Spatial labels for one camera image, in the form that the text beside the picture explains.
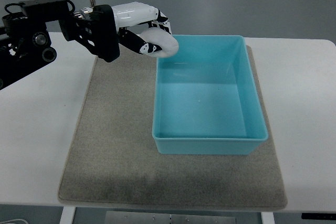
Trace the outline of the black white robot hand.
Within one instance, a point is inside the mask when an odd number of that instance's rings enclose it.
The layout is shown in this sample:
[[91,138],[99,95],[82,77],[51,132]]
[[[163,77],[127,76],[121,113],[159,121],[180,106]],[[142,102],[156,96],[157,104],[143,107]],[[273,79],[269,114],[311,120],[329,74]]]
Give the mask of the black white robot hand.
[[157,8],[148,4],[132,2],[112,7],[119,43],[138,54],[145,44],[139,35],[128,30],[140,24],[148,24],[148,28],[157,27],[172,35],[169,19]]

